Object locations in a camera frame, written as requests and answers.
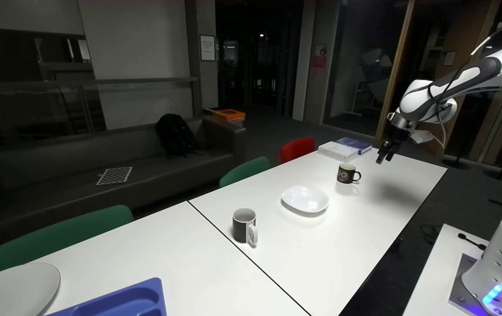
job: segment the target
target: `dark floor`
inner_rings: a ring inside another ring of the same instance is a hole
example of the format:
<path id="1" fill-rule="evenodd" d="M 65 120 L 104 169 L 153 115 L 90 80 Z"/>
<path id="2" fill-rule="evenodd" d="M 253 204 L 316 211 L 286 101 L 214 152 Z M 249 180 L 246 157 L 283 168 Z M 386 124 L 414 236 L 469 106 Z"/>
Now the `dark floor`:
<path id="1" fill-rule="evenodd" d="M 318 145 L 342 136 L 370 141 L 332 127 L 284 120 L 269 108 L 247 108 L 244 111 L 247 113 L 247 159 L 265 155 L 277 164 L 279 147 L 300 136 L 312 136 Z M 444 166 L 414 145 L 404 145 L 400 155 Z M 449 169 L 342 315 L 402 315 L 442 224 L 483 240 L 493 236 L 502 219 L 502 208 L 491 204 L 490 199 L 502 203 L 502 180 L 491 178 L 477 166 Z"/>

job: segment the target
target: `red chair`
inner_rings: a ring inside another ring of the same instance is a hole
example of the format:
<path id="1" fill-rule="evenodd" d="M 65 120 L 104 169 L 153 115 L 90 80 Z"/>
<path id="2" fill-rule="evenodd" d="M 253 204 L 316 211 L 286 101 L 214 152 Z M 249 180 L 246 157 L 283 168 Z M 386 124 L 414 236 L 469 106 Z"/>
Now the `red chair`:
<path id="1" fill-rule="evenodd" d="M 302 138 L 302 140 L 286 143 L 279 152 L 281 164 L 295 161 L 307 154 L 312 154 L 314 150 L 316 150 L 316 141 L 312 138 Z"/>

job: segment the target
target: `gray couch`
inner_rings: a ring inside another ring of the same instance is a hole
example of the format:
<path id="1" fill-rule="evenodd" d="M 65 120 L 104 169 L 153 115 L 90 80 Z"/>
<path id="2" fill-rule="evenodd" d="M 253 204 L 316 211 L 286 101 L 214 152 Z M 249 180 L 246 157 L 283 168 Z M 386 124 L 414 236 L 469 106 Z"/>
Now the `gray couch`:
<path id="1" fill-rule="evenodd" d="M 188 122 L 200 150 L 167 157 L 154 125 L 0 148 L 0 240 L 100 208 L 147 206 L 218 182 L 244 161 L 244 129 Z M 133 168 L 128 183 L 97 187 L 109 168 Z"/>

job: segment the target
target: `green chair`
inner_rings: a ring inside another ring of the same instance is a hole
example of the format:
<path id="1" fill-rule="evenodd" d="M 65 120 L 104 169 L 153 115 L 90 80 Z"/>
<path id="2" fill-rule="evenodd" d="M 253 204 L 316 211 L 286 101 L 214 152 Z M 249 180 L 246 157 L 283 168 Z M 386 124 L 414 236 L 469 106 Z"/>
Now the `green chair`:
<path id="1" fill-rule="evenodd" d="M 240 180 L 246 180 L 246 178 L 251 178 L 255 175 L 260 175 L 263 171 L 270 169 L 270 162 L 267 157 L 260 157 L 260 159 L 255 159 L 255 161 L 249 161 L 242 166 L 237 166 L 235 169 L 232 169 L 228 175 L 225 175 L 221 180 L 219 180 L 219 187 L 228 187 L 232 183 L 237 183 Z"/>
<path id="2" fill-rule="evenodd" d="M 30 233 L 0 245 L 0 271 L 37 261 L 130 222 L 133 217 L 128 208 L 112 206 Z"/>

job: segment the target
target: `white device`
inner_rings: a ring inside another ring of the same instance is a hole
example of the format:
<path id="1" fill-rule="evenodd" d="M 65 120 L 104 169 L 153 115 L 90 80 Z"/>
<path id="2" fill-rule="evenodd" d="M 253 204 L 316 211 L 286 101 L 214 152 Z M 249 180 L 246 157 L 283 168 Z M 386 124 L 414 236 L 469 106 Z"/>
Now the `white device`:
<path id="1" fill-rule="evenodd" d="M 391 127 L 379 148 L 377 164 L 391 161 L 418 124 L 449 122 L 456 113 L 453 97 L 490 87 L 502 87 L 502 50 L 444 80 L 412 82 L 397 111 L 390 115 Z M 502 316 L 502 222 L 483 257 L 462 276 L 462 283 L 486 313 Z"/>

